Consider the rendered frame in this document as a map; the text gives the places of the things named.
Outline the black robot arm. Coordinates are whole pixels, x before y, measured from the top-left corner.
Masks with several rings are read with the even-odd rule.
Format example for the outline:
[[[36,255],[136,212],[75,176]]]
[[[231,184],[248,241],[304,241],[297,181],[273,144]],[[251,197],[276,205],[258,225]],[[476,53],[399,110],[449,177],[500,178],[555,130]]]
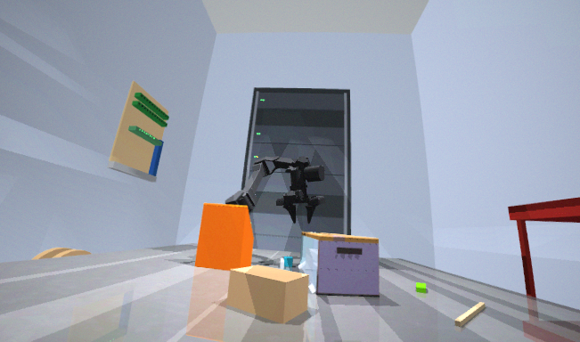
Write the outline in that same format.
[[[269,170],[265,161],[272,161],[275,165],[273,170]],[[250,212],[253,207],[256,206],[257,197],[255,192],[259,186],[263,177],[271,175],[275,169],[285,168],[285,172],[290,173],[291,183],[305,183],[317,182],[324,180],[324,166],[314,166],[311,167],[308,157],[298,157],[297,159],[287,159],[276,157],[263,157],[257,159],[253,164],[253,173],[246,183],[245,187],[241,191],[237,191],[233,196],[225,201],[226,205],[233,206],[247,206]],[[290,189],[287,193],[283,194],[284,202],[287,203],[297,203],[298,200],[304,199],[304,193],[301,188],[297,191]]]

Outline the cream thin flat bar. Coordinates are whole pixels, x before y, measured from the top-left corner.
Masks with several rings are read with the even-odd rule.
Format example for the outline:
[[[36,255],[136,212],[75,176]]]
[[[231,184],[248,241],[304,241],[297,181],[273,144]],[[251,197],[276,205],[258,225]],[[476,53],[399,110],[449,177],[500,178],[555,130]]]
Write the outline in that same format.
[[[485,308],[485,303],[478,303],[474,305],[467,313],[461,315],[458,319],[455,320],[455,326],[462,326],[465,324],[469,319],[471,319],[474,315],[478,314],[483,308]]]

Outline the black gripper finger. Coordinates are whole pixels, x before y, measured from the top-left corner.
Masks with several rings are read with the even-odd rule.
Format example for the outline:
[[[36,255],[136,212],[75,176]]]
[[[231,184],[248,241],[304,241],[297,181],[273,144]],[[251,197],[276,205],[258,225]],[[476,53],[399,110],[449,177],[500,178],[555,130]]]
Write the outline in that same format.
[[[314,205],[314,206],[306,206],[306,210],[307,210],[307,222],[310,224],[313,213],[315,211],[315,207],[318,205]]]
[[[289,207],[283,207],[286,208],[290,214],[290,217],[292,219],[292,222],[295,224],[296,223],[296,205],[293,206],[289,206]]]

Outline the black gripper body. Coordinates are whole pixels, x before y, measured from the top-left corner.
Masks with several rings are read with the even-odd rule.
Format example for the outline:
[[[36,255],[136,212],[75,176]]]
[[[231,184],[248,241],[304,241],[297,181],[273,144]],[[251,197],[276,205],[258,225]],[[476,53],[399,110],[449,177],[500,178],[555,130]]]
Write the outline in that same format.
[[[308,199],[308,195],[306,195],[306,188],[307,188],[306,183],[292,183],[290,186],[290,189],[292,189],[293,191],[297,191],[298,188],[302,189],[302,192],[304,193],[304,200],[300,199],[297,201],[297,203],[308,203],[308,206],[320,205],[320,204],[325,203],[324,196],[314,196],[314,197],[310,197],[310,199]],[[291,204],[291,203],[285,204],[284,198],[280,198],[280,199],[277,199],[276,206],[289,207],[289,206],[293,206],[293,204]]]

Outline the small green block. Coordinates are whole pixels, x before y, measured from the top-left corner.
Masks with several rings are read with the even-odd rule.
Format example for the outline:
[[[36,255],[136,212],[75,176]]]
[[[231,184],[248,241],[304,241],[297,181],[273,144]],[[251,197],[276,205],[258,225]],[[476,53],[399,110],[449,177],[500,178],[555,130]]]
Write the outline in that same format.
[[[416,291],[420,293],[426,293],[426,285],[416,282]]]

